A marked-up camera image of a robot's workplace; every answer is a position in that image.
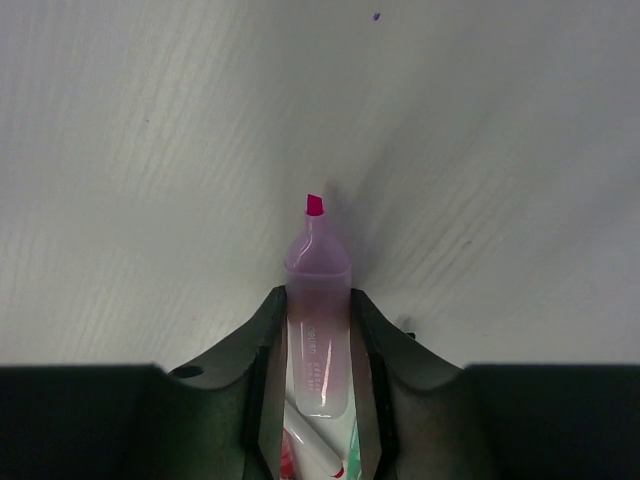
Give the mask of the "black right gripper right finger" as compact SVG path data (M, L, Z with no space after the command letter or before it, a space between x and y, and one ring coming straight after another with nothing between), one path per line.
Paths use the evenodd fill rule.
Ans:
M351 364L365 479L492 479L495 462L459 367L351 293Z

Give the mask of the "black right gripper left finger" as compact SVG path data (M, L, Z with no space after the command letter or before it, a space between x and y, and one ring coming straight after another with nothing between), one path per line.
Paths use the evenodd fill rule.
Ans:
M278 478L287 349L286 293L276 287L243 325L171 372L180 385L171 478Z

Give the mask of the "red ink clear pen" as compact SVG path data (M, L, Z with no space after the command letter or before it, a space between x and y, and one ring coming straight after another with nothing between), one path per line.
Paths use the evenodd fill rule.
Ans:
M295 440L286 429L282 431L279 474L281 480L303 479L296 456Z

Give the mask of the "green highlighter pen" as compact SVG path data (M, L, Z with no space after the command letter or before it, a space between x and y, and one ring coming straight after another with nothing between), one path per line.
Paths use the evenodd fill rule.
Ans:
M349 440L348 452L344 461L345 480L362 480L362 465L358 422L354 420Z

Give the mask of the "thin white red marker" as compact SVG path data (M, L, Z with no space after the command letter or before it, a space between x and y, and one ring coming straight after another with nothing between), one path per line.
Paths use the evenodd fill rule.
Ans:
M343 459L305 420L288 400L284 402L284 430L305 449L330 478L341 479L345 474Z

